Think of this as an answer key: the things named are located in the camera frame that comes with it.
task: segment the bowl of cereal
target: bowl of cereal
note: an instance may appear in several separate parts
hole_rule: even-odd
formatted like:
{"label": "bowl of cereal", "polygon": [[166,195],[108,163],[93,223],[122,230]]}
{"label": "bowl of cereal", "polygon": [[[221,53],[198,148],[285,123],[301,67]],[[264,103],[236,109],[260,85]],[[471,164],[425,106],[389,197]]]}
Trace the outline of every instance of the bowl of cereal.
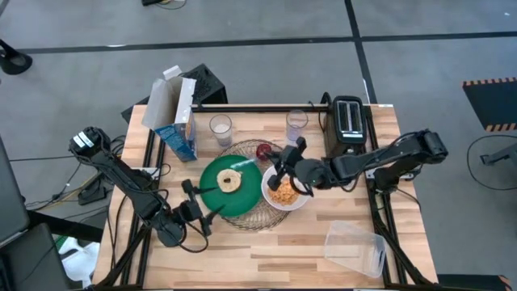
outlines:
{"label": "bowl of cereal", "polygon": [[[276,169],[270,167],[262,177],[262,195],[271,206],[283,211],[293,211],[303,206],[310,198],[310,196],[301,195],[294,191],[287,175],[284,176],[280,187],[276,191],[271,190],[267,186],[267,181],[273,175],[276,175]],[[294,183],[299,189],[303,189],[303,185],[298,179],[295,178]]]}

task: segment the clear plastic cup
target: clear plastic cup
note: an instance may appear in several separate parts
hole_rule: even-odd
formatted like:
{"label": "clear plastic cup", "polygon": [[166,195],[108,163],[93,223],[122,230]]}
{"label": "clear plastic cup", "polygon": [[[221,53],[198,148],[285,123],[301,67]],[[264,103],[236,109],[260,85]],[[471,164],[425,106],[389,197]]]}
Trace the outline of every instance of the clear plastic cup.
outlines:
{"label": "clear plastic cup", "polygon": [[287,121],[287,136],[289,141],[296,141],[309,122],[307,114],[301,110],[290,111],[285,120]]}
{"label": "clear plastic cup", "polygon": [[219,114],[210,120],[210,130],[216,137],[219,146],[227,147],[232,144],[232,120],[224,114]]}

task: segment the white bowl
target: white bowl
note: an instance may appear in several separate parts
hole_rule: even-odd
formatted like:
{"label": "white bowl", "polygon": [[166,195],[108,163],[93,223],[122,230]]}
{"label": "white bowl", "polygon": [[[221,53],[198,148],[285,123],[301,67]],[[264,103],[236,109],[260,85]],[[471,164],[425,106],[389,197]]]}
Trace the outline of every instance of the white bowl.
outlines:
{"label": "white bowl", "polygon": [[[291,205],[282,205],[279,203],[275,203],[272,200],[272,198],[269,196],[269,192],[267,191],[267,189],[269,189],[269,186],[267,186],[267,181],[273,175],[276,175],[276,169],[274,166],[267,169],[267,171],[264,173],[264,176],[262,177],[262,195],[264,196],[264,199],[267,201],[267,203],[269,203],[271,206],[275,207],[278,210],[293,211],[293,210],[296,210],[296,209],[300,208],[301,206],[303,206],[305,204],[305,202],[307,202],[307,200],[310,198],[310,196],[308,196],[308,195],[300,194],[300,195],[298,195],[298,198],[296,199],[296,201],[294,201],[294,203]],[[285,175],[283,180],[284,179],[289,179],[289,177],[287,175]],[[302,183],[300,181],[298,181],[297,178],[294,179],[294,184],[299,189],[304,188]]]}

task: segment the concrete floor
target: concrete floor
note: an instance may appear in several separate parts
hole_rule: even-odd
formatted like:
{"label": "concrete floor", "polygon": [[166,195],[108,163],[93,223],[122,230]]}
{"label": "concrete floor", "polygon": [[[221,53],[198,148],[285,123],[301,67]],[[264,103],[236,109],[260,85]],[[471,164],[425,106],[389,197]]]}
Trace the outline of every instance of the concrete floor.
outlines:
{"label": "concrete floor", "polygon": [[[354,0],[353,6],[361,36],[517,31],[512,0]],[[20,49],[351,35],[342,0],[188,0],[178,11],[137,0],[17,0],[0,16],[0,37]],[[470,178],[466,150],[485,132],[460,87],[465,80],[517,76],[515,49],[513,37],[364,43],[377,101],[395,104],[402,132],[434,130],[450,152],[415,181],[438,273],[517,281],[517,191],[491,191]],[[367,100],[352,42],[32,56],[25,74],[0,73],[0,134],[10,158],[67,155],[68,140],[88,125],[124,134],[119,113],[147,96],[152,81],[174,64],[185,70],[207,64],[230,103],[306,103],[323,91]],[[474,172],[495,187],[513,185],[514,166],[481,167],[475,156],[509,142],[473,149]],[[12,165],[33,201],[59,192],[77,162]],[[82,167],[70,187],[93,172]],[[67,203],[48,213],[65,217],[106,203]]]}

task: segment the plastic container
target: plastic container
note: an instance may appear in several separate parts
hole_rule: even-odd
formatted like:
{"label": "plastic container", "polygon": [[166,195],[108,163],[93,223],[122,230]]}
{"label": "plastic container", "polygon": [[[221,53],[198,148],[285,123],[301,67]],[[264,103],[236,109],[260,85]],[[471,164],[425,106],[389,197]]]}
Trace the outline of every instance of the plastic container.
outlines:
{"label": "plastic container", "polygon": [[325,258],[377,278],[382,273],[387,243],[380,235],[345,221],[332,221],[325,240]]}
{"label": "plastic container", "polygon": [[309,122],[309,118],[307,117],[307,113],[301,110],[292,110],[290,111],[286,117],[286,134],[289,141],[296,141],[298,137],[301,136],[301,133],[304,130],[304,127]]}

